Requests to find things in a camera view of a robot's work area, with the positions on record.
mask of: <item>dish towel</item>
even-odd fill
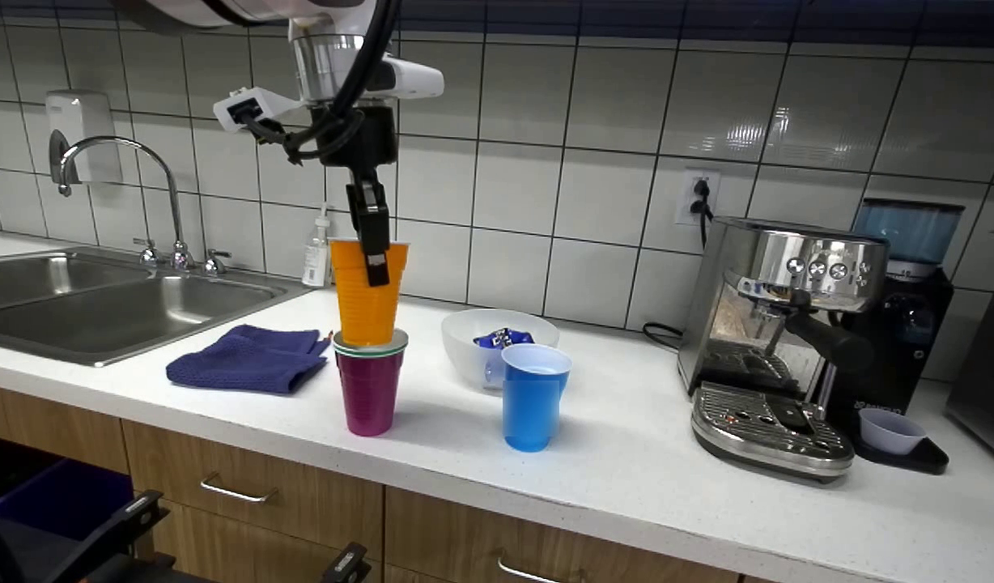
[[[234,328],[202,352],[167,363],[176,385],[290,396],[327,367],[318,330]]]

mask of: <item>stainless steel sink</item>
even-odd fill
[[[138,277],[146,277],[146,271],[134,258],[82,250],[0,258],[0,303],[24,303]]]
[[[143,274],[0,309],[0,346],[108,367],[302,295],[269,277]]]

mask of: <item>white countertop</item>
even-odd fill
[[[0,252],[30,250],[0,238]],[[346,434],[332,363],[290,399],[176,390],[166,363],[227,325],[105,368],[0,351],[0,385],[768,581],[994,581],[994,455],[940,413],[940,385],[912,419],[953,455],[945,476],[854,461],[815,485],[709,455],[691,434],[672,351],[559,328],[574,355],[559,426],[545,452],[519,452],[503,444],[497,396],[453,377],[444,313],[422,301],[398,311],[412,343],[385,438]],[[311,290],[242,321],[329,330],[338,298]]]

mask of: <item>power outlet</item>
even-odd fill
[[[705,182],[709,183],[709,208],[714,210],[718,208],[718,172],[687,172],[682,176],[682,188],[680,188],[680,195],[676,195],[676,213],[672,213],[672,219],[676,224],[695,224],[695,213],[691,213],[691,208],[700,201],[695,199],[695,182]]]

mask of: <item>magenta cup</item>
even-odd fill
[[[377,438],[391,426],[405,343],[405,330],[394,330],[394,339],[381,346],[352,346],[341,343],[341,333],[332,336],[346,431]]]

